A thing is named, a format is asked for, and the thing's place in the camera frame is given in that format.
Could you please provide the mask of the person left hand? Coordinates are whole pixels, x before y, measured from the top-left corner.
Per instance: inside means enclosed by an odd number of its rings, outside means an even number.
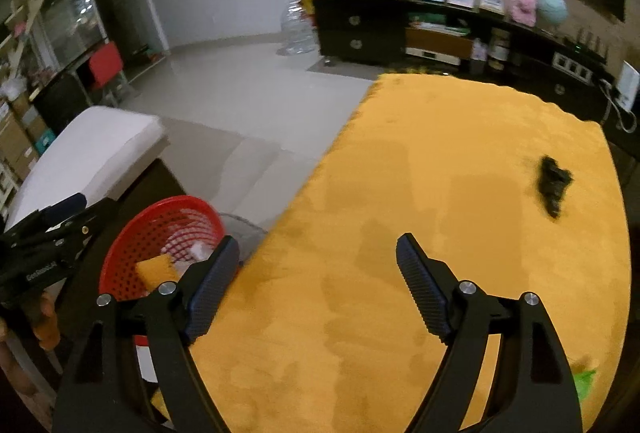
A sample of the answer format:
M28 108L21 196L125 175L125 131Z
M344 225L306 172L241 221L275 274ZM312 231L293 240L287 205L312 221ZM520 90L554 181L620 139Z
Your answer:
M55 296L19 297L1 290L1 371L12 389L54 401L62 369L54 350L61 342Z

